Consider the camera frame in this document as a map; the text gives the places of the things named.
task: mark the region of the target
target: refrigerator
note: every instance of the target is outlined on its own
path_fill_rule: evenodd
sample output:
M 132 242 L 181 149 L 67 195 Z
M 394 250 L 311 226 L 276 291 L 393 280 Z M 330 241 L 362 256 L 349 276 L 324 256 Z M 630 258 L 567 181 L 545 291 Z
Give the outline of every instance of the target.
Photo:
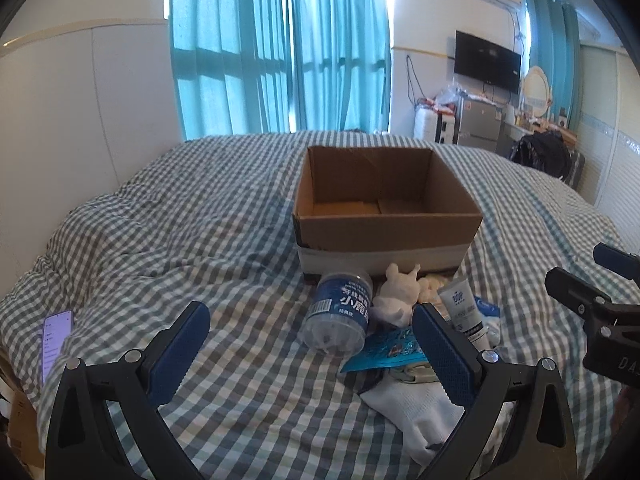
M 502 126 L 502 109 L 463 97 L 458 106 L 458 144 L 494 152 Z

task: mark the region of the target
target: curtain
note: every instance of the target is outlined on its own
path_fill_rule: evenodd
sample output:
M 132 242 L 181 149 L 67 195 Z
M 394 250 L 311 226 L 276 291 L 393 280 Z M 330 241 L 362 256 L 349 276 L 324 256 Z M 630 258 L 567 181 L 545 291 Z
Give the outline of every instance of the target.
M 297 127 L 386 130 L 391 67 L 386 0 L 287 4 Z
M 553 92 L 551 113 L 561 108 L 575 130 L 580 120 L 581 68 L 578 15 L 561 0 L 526 0 L 531 24 L 530 66 L 539 66 Z
M 170 0 L 170 35 L 186 139 L 289 131 L 282 0 Z

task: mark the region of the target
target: gingham fabric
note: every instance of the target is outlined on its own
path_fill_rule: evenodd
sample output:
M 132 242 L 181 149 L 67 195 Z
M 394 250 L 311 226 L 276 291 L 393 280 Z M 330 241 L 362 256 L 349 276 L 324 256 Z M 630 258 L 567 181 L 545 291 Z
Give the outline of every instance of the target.
M 0 303 L 0 335 L 38 409 L 41 443 L 65 361 L 117 360 L 144 348 L 190 300 L 211 330 L 177 394 L 160 413 L 205 478 L 415 478 L 402 436 L 338 374 L 340 360 L 296 336 L 313 289 L 303 283 L 291 211 L 311 144 L 425 146 L 354 133 L 209 137 L 187 142 L 116 193 L 76 208 L 34 269 Z M 488 152 L 435 148 L 475 198 L 484 221 L 460 273 L 502 308 L 511 362 L 558 362 L 585 474 L 609 440 L 619 385 L 587 372 L 577 316 L 545 293 L 563 266 L 614 300 L 638 291 L 591 259 L 620 244 L 609 219 L 557 180 Z M 44 386 L 45 316 L 74 311 L 75 326 Z M 117 405 L 114 423 L 135 470 L 145 464 Z

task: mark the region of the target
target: tv screen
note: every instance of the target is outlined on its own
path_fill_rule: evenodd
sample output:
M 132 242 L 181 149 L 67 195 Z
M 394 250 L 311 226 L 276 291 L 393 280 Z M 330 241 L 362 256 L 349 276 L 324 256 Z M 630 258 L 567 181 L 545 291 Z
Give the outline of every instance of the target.
M 456 31 L 456 62 L 453 71 L 504 88 L 514 94 L 520 87 L 522 56 L 513 50 Z

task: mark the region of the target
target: screw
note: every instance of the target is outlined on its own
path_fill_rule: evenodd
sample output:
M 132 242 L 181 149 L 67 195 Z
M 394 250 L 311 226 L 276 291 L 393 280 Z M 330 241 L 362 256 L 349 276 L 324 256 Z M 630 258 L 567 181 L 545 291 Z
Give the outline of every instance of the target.
M 124 360 L 127 363 L 137 363 L 140 361 L 142 354 L 140 350 L 129 350 L 126 354 L 124 354 Z
M 500 356 L 493 350 L 485 350 L 484 352 L 482 352 L 482 359 L 484 359 L 488 363 L 497 363 L 498 359 L 500 359 Z
M 544 359 L 542 359 L 542 366 L 547 370 L 549 370 L 550 372 L 556 369 L 556 363 L 554 362 L 553 359 L 549 359 L 548 357 L 545 357 Z
M 78 359 L 77 357 L 72 357 L 66 362 L 66 368 L 68 370 L 75 370 L 79 366 L 80 366 L 80 359 Z

